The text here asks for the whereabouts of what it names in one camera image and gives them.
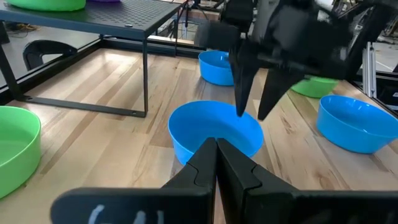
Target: purple object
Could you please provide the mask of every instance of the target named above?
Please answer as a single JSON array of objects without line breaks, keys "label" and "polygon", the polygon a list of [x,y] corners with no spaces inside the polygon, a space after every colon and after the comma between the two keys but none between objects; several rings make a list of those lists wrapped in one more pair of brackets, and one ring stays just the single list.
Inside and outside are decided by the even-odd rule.
[{"label": "purple object", "polygon": [[120,0],[87,0],[87,1],[96,1],[96,2],[120,2]]}]

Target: bowl rim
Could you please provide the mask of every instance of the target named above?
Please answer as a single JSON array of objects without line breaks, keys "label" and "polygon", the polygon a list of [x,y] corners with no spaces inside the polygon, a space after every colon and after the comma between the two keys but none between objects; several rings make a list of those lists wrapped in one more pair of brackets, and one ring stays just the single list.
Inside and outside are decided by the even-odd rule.
[{"label": "bowl rim", "polygon": [[374,108],[374,109],[377,109],[377,110],[383,112],[384,114],[386,114],[387,116],[390,116],[391,118],[395,119],[395,120],[398,122],[398,119],[395,118],[395,117],[394,117],[393,115],[391,115],[390,113],[388,113],[388,112],[386,112],[386,111],[384,111],[384,110],[382,110],[382,109],[378,108],[377,106],[374,106],[374,105],[372,105],[372,104],[370,104],[370,103],[367,103],[367,102],[365,102],[365,101],[362,101],[362,100],[359,100],[359,99],[356,99],[356,98],[353,98],[353,97],[349,97],[349,96],[327,95],[327,96],[322,97],[322,98],[319,100],[319,107],[322,108],[322,110],[323,110],[324,112],[326,112],[329,116],[331,116],[332,118],[335,118],[337,121],[339,121],[339,122],[340,122],[341,124],[343,124],[343,125],[346,125],[346,126],[348,126],[348,127],[350,127],[350,128],[353,128],[353,129],[355,129],[355,130],[357,130],[357,131],[360,131],[360,132],[362,132],[362,133],[370,134],[370,135],[372,135],[372,136],[377,136],[377,137],[382,137],[382,138],[392,138],[392,139],[395,139],[395,138],[397,137],[397,136],[386,136],[386,135],[381,135],[381,134],[374,134],[374,133],[370,133],[370,132],[367,132],[367,131],[363,131],[362,129],[359,129],[359,128],[355,127],[355,126],[352,126],[352,125],[350,125],[350,124],[348,124],[348,123],[346,123],[346,122],[344,122],[344,121],[338,119],[336,116],[332,115],[328,110],[326,110],[325,107],[323,107],[322,101],[323,101],[324,99],[327,99],[327,98],[346,98],[346,99],[350,99],[350,100],[359,101],[359,102],[361,102],[361,103],[363,103],[363,104],[365,104],[365,105],[368,105],[368,106],[370,106],[370,107],[372,107],[372,108]]},{"label": "bowl rim", "polygon": [[[172,132],[171,132],[171,130],[170,130],[170,119],[171,119],[171,117],[173,116],[174,112],[177,111],[178,109],[180,109],[181,107],[185,106],[185,105],[189,105],[189,104],[191,104],[191,103],[199,103],[199,102],[201,102],[201,103],[204,103],[204,102],[220,103],[220,104],[227,105],[227,106],[232,106],[232,107],[234,106],[234,105],[231,105],[231,104],[229,104],[229,103],[225,103],[225,102],[222,102],[222,101],[216,101],[216,100],[195,100],[195,101],[189,101],[188,103],[184,103],[184,104],[178,106],[178,107],[175,108],[175,109],[173,110],[173,112],[170,114],[169,120],[167,121],[167,129],[169,130],[169,134],[170,134],[172,140],[175,139],[175,136],[172,134]],[[251,116],[251,115],[250,115],[248,112],[246,112],[246,111],[243,113],[242,116],[244,116],[244,115],[249,116],[251,119],[257,121],[255,118],[253,118],[253,116]],[[261,145],[259,146],[259,149],[258,149],[255,153],[251,154],[250,156],[247,155],[248,157],[254,156],[254,155],[261,149],[261,147],[264,145],[264,132],[263,132],[263,130],[262,130],[261,124],[260,124],[259,122],[257,122],[257,124],[258,124],[258,127],[259,127],[260,130],[261,130]],[[183,148],[184,151],[189,152],[189,154],[191,154],[191,155],[194,154],[194,152],[191,152],[191,151],[189,151],[186,147],[183,147],[178,141],[175,141],[175,142],[176,142],[181,148]]]},{"label": "bowl rim", "polygon": [[331,78],[311,77],[309,81],[327,83],[327,84],[337,84],[339,80],[334,80]]},{"label": "bowl rim", "polygon": [[16,106],[0,106],[0,110],[1,110],[1,108],[7,108],[7,109],[12,109],[12,110],[21,110],[21,111],[23,111],[23,112],[25,112],[25,113],[29,113],[29,114],[33,115],[33,117],[36,119],[36,121],[37,121],[37,123],[38,123],[38,125],[39,125],[39,128],[37,129],[37,132],[36,132],[34,138],[30,141],[30,143],[29,143],[23,150],[21,150],[20,152],[18,152],[15,156],[11,157],[11,158],[8,159],[6,162],[3,162],[2,164],[0,164],[0,169],[1,169],[1,167],[3,167],[3,166],[5,166],[5,165],[7,165],[8,163],[12,162],[16,157],[20,156],[20,155],[21,155],[22,153],[24,153],[28,148],[30,148],[30,146],[32,145],[32,143],[33,143],[37,138],[40,137],[40,131],[41,131],[41,129],[42,129],[42,123],[40,122],[39,117],[38,117],[35,113],[31,112],[30,110],[27,110],[27,109],[24,109],[24,108],[20,108],[20,107],[16,107]]},{"label": "bowl rim", "polygon": [[202,52],[202,53],[200,53],[200,54],[198,55],[199,63],[204,63],[204,64],[209,65],[209,66],[211,66],[211,67],[220,68],[220,69],[223,69],[223,70],[231,70],[231,66],[229,66],[229,68],[219,67],[219,66],[216,66],[216,65],[212,65],[212,64],[210,64],[210,63],[204,61],[204,60],[201,58],[201,55],[208,54],[208,53],[212,53],[212,52],[221,52],[221,53],[228,54],[228,52],[224,52],[224,51],[220,51],[220,50],[207,50],[207,51],[204,51],[204,52]]}]

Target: cable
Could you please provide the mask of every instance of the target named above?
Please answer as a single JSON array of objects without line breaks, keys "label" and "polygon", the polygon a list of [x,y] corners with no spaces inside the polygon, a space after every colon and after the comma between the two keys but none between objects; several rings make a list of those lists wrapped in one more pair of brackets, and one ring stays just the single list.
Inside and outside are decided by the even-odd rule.
[{"label": "cable", "polygon": [[193,25],[200,25],[199,23],[197,23],[197,22],[191,22],[191,21],[188,21],[188,23],[189,24],[193,24]]},{"label": "cable", "polygon": [[25,32],[23,31],[9,31],[7,32],[9,37],[13,37],[13,38],[25,38],[28,36],[29,32],[26,30]]},{"label": "cable", "polygon": [[203,15],[205,16],[206,20],[209,21],[209,18],[207,18],[207,15],[204,12],[204,10],[199,5],[196,5],[196,7],[201,11],[201,13],[203,13]]},{"label": "cable", "polygon": [[178,24],[179,24],[178,22],[180,21],[182,13],[184,12],[185,6],[187,6],[189,1],[192,1],[192,0],[186,0],[185,2],[183,2],[182,3],[182,7],[181,7],[181,11],[177,13],[177,21],[175,23],[175,26],[177,26],[177,27],[174,27],[174,29],[177,29],[177,34],[175,35],[176,41],[178,39]]}]

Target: robotic arm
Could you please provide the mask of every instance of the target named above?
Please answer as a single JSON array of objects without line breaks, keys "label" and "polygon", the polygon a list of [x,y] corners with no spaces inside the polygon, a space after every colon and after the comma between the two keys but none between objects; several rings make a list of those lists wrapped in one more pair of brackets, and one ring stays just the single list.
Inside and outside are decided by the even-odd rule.
[{"label": "robotic arm", "polygon": [[[361,10],[375,5],[398,8],[394,0],[362,4],[368,6]],[[328,18],[319,19],[320,11]],[[344,79],[353,38],[351,19],[339,18],[314,0],[229,0],[219,22],[199,27],[195,43],[229,52],[239,116],[245,110],[255,74],[261,67],[269,69],[258,114],[263,120],[283,94],[307,75]]]}]

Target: blue bowl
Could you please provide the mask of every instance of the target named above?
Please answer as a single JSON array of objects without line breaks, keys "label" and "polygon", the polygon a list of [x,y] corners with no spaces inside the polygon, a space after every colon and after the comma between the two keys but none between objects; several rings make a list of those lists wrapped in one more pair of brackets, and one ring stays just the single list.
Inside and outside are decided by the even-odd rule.
[{"label": "blue bowl", "polygon": [[231,65],[228,53],[211,50],[199,54],[200,74],[202,78],[212,84],[233,86]]},{"label": "blue bowl", "polygon": [[337,95],[320,100],[317,128],[337,146],[366,154],[398,138],[398,119],[363,101]]},{"label": "blue bowl", "polygon": [[169,133],[183,165],[207,138],[225,138],[248,157],[261,148],[264,138],[252,116],[244,113],[240,118],[235,106],[217,101],[194,101],[178,107],[169,118]]}]

